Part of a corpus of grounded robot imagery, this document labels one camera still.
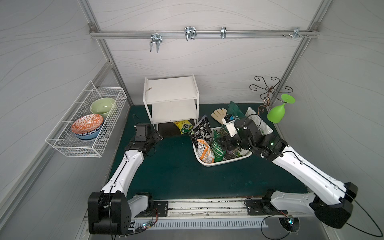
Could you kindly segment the white green shelf bag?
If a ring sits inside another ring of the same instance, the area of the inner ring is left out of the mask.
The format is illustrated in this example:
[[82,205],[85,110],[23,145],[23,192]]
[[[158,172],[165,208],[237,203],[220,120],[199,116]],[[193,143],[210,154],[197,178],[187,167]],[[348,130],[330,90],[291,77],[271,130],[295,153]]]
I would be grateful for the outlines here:
[[223,161],[224,156],[226,154],[226,151],[223,151],[219,143],[217,142],[217,139],[220,137],[221,135],[216,130],[213,130],[213,141],[211,144],[211,149],[215,155],[215,160],[214,160],[215,163]]

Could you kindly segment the white perforated plastic basket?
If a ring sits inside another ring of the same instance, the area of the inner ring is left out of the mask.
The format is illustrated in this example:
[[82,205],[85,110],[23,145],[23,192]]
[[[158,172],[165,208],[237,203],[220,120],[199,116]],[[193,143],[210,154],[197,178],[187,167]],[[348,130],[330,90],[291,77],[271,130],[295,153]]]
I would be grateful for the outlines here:
[[197,147],[194,144],[192,144],[192,145],[193,145],[193,150],[194,150],[194,154],[196,156],[196,159],[198,160],[198,162],[200,164],[202,164],[205,167],[214,167],[214,166],[218,166],[218,165],[229,164],[229,163],[232,163],[232,162],[236,162],[236,161],[240,161],[240,160],[246,159],[246,158],[248,158],[248,157],[250,157],[252,155],[252,153],[250,151],[246,151],[246,150],[240,149],[237,152],[237,154],[235,155],[234,158],[227,159],[226,156],[223,156],[223,160],[222,161],[218,161],[218,162],[214,161],[212,163],[205,163],[198,156],[198,149],[197,149]]

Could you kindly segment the white green fertilizer bag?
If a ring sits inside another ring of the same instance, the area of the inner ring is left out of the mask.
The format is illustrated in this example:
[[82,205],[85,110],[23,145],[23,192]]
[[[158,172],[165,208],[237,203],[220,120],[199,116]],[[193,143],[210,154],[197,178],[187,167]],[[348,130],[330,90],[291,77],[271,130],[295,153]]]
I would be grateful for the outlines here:
[[262,120],[262,118],[251,107],[248,107],[245,115],[248,119],[252,120],[255,123],[262,135],[268,135],[273,133],[273,130]]

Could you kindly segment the orange snack bag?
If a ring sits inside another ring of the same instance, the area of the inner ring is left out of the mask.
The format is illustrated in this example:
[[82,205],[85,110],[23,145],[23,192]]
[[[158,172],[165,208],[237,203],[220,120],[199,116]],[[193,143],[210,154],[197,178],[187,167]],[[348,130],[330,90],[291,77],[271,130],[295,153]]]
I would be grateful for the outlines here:
[[197,154],[199,159],[206,164],[214,163],[215,155],[211,149],[211,146],[202,139],[198,139],[197,144]]

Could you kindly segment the black white fertilizer bag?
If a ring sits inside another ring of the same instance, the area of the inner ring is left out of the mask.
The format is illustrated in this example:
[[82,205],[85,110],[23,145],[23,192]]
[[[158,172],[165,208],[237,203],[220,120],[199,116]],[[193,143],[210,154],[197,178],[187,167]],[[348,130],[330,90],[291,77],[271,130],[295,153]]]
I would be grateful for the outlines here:
[[213,141],[213,131],[211,130],[208,117],[204,115],[199,122],[189,131],[189,136],[193,145],[198,147],[198,140],[204,140],[209,145]]

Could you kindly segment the dark green soil bag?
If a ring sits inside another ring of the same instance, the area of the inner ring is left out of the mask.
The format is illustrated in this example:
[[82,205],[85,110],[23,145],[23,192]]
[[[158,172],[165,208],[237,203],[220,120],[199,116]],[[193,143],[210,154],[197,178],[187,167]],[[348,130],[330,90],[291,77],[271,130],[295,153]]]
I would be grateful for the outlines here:
[[240,129],[240,121],[241,120],[245,120],[246,118],[246,115],[240,110],[239,106],[237,104],[235,104],[233,101],[231,101],[228,105],[228,109],[227,109],[227,115],[226,116],[234,116],[236,118],[236,122],[235,122],[235,127],[237,129],[237,131],[239,131]]

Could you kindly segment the small yellow green packet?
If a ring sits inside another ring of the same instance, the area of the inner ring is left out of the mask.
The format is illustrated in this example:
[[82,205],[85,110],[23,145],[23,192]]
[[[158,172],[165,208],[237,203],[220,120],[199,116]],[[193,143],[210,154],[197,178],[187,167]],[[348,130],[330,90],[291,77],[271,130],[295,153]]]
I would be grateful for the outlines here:
[[174,124],[178,127],[182,135],[189,133],[194,128],[194,125],[189,120],[177,121],[174,122]]

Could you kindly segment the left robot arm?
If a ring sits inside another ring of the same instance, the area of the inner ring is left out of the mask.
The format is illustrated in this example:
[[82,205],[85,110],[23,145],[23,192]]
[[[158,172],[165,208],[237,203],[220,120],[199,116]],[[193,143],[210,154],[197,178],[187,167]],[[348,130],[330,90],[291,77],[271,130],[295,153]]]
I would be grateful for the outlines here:
[[91,235],[129,236],[142,233],[154,225],[154,220],[131,230],[132,218],[142,212],[153,212],[151,194],[138,194],[131,199],[127,193],[131,182],[151,149],[163,137],[151,124],[137,124],[136,134],[125,147],[117,170],[99,191],[88,198],[88,224]]

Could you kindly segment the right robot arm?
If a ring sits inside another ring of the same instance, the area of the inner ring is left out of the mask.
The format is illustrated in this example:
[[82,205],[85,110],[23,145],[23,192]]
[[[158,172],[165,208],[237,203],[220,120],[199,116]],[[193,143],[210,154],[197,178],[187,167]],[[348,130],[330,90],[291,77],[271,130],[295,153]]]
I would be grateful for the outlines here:
[[219,141],[222,148],[240,147],[248,150],[283,168],[311,190],[307,194],[268,190],[261,200],[255,201],[257,209],[268,215],[279,211],[313,215],[335,229],[341,229],[347,223],[358,192],[356,185],[351,182],[342,183],[325,174],[302,158],[279,136],[273,133],[262,134],[248,117],[231,122],[223,118],[221,122],[229,132]]

